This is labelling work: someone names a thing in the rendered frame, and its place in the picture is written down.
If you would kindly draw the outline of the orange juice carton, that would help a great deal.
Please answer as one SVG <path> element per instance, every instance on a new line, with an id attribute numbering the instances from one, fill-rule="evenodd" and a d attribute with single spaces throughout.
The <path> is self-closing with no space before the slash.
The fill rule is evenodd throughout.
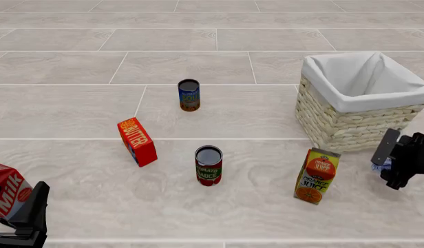
<path id="1" fill-rule="evenodd" d="M 294 197 L 318 205 L 337 173 L 341 155 L 311 148 L 295 184 Z"/>

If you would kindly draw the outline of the red tomato sauce can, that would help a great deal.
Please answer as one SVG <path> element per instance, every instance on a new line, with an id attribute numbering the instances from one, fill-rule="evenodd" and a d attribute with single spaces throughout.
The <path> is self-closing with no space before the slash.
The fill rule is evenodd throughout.
<path id="1" fill-rule="evenodd" d="M 195 170 L 199 183 L 210 187 L 222 178 L 222 151 L 216 146 L 205 145 L 195 151 Z"/>

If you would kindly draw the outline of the red butter box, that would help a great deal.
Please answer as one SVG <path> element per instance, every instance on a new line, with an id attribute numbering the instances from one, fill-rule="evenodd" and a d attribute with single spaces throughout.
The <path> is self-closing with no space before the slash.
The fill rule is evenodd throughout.
<path id="1" fill-rule="evenodd" d="M 136 117 L 117 124 L 120 137 L 139 167 L 158 159 L 153 140 Z"/>

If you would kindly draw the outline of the blue and white cream cheese box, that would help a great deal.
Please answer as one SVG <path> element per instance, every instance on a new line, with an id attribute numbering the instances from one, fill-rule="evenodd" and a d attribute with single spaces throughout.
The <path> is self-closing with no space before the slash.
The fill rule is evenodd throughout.
<path id="1" fill-rule="evenodd" d="M 388 170 L 390 171 L 392 169 L 392 160 L 391 158 L 387 158 L 385 160 L 385 162 L 382 165 L 376 165 L 375 163 L 373 163 L 371 165 L 372 171 L 384 171 L 384 170 Z"/>

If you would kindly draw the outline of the blue soup can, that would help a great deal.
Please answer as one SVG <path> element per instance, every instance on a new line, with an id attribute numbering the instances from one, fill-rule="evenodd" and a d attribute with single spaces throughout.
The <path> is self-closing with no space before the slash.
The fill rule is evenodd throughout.
<path id="1" fill-rule="evenodd" d="M 178 83 L 180 108 L 187 112 L 200 108 L 200 84 L 193 79 L 181 80 Z"/>

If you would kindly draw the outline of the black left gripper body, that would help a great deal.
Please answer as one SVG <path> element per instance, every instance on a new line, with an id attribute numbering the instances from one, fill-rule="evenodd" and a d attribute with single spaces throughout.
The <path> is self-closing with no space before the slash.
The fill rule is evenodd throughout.
<path id="1" fill-rule="evenodd" d="M 43 248 L 45 231 L 17 229 L 14 233 L 0 233 L 0 248 Z"/>

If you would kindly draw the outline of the wicker basket with white liner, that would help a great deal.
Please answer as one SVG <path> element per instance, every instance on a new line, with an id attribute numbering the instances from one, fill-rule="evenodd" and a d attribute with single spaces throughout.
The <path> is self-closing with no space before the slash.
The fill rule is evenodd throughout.
<path id="1" fill-rule="evenodd" d="M 315 147 L 350 152 L 378 146 L 424 108 L 424 80 L 380 52 L 309 55 L 295 116 Z"/>

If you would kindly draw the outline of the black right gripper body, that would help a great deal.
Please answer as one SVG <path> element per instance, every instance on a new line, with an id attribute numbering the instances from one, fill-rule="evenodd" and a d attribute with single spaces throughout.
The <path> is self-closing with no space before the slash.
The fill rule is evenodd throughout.
<path id="1" fill-rule="evenodd" d="M 410 176 L 424 175 L 424 143 L 408 146 L 405 165 Z"/>

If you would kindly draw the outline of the red and white milk carton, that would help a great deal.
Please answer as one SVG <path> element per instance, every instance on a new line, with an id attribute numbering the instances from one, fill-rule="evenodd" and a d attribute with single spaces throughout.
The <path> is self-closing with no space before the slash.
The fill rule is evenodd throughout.
<path id="1" fill-rule="evenodd" d="M 0 223 L 14 227 L 9 220 L 27 201 L 32 193 L 31 185 L 14 168 L 0 164 Z"/>

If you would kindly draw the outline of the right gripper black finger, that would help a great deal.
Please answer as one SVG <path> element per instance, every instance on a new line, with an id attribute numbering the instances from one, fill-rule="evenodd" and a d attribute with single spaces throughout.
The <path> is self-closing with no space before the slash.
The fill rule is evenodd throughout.
<path id="1" fill-rule="evenodd" d="M 403 135 L 396 144 L 398 156 L 424 156 L 424 134 L 414 133 L 412 136 Z"/>
<path id="2" fill-rule="evenodd" d="M 380 173 L 386 185 L 395 190 L 405 187 L 414 175 L 416 175 L 416 166 L 413 164 L 388 165 L 383 167 Z"/>

